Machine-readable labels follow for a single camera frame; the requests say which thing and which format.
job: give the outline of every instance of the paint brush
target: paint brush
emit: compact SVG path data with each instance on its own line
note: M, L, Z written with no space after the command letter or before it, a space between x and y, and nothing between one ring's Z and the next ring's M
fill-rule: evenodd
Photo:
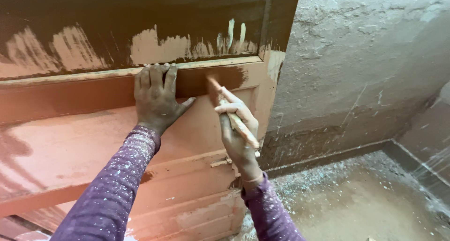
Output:
M214 106L219 106L223 104L228 104L229 101L222 94L222 87L217 82L214 76L206 76L206 81L208 84L209 97L211 98L211 103ZM236 113L228 113L229 120L231 122L231 127L239 132L241 136L249 143L254 149L259 148L259 142L256 140L255 136L250 132L250 130L242 122L241 118Z

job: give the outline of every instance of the wooden stick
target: wooden stick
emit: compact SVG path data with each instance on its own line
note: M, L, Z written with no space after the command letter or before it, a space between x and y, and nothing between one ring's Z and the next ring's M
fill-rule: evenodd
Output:
M215 91L214 95L217 95L217 100L219 105L229 104L229 101L223 96L221 93L221 86L219 83L213 78L208 76L208 81L213 86L213 90ZM256 140L255 136L250 132L250 130L245 126L242 122L241 118L236 113L228 113L229 120L231 122L231 127L235 129L241 136L254 148L259 148L259 142Z

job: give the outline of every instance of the person's left hand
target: person's left hand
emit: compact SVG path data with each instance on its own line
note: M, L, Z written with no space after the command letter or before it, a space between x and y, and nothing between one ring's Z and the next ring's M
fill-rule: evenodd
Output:
M162 135L194 103L191 97L178 104L175 100L176 73L175 64L148 65L135 76L135 99L138 125L148 127Z

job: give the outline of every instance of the wooden door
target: wooden door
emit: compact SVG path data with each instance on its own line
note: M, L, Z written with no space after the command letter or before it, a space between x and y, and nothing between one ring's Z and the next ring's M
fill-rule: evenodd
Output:
M2 0L0 216L53 230L136 123L133 76L177 62L194 106L162 136L130 214L136 240L216 240L245 206L205 76L266 133L297 0Z

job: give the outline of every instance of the rubber band on wrist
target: rubber band on wrist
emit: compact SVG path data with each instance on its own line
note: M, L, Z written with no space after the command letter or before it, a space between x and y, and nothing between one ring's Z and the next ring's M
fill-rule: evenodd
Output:
M247 183L252 183L252 182L255 182L256 180L261 179L262 177L263 177L263 173L261 171L261 174L257 178L254 178L252 180L242 180L242 181L247 182Z

